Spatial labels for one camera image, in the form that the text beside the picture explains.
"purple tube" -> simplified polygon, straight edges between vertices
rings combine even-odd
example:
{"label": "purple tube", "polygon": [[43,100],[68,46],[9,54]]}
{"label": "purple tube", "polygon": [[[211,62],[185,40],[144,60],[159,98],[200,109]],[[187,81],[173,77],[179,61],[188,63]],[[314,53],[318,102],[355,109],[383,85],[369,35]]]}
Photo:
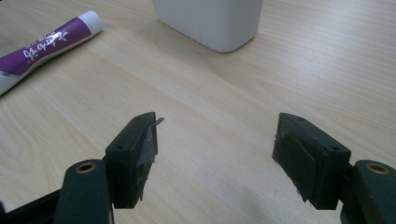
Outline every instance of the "purple tube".
{"label": "purple tube", "polygon": [[92,38],[102,28],[100,17],[88,11],[32,44],[0,58],[0,95],[40,64]]}

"tabletop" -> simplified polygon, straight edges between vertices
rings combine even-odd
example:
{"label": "tabletop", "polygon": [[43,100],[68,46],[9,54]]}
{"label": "tabletop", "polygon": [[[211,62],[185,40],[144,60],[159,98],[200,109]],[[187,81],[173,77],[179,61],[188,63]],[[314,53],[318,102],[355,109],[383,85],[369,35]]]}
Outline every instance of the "tabletop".
{"label": "tabletop", "polygon": [[88,10],[103,31],[0,97],[0,201],[10,211],[101,159],[154,111],[145,196],[116,223],[340,223],[304,203],[272,159],[280,112],[396,166],[396,2],[264,0],[259,32],[217,53],[157,20],[150,0],[4,0],[0,55]]}

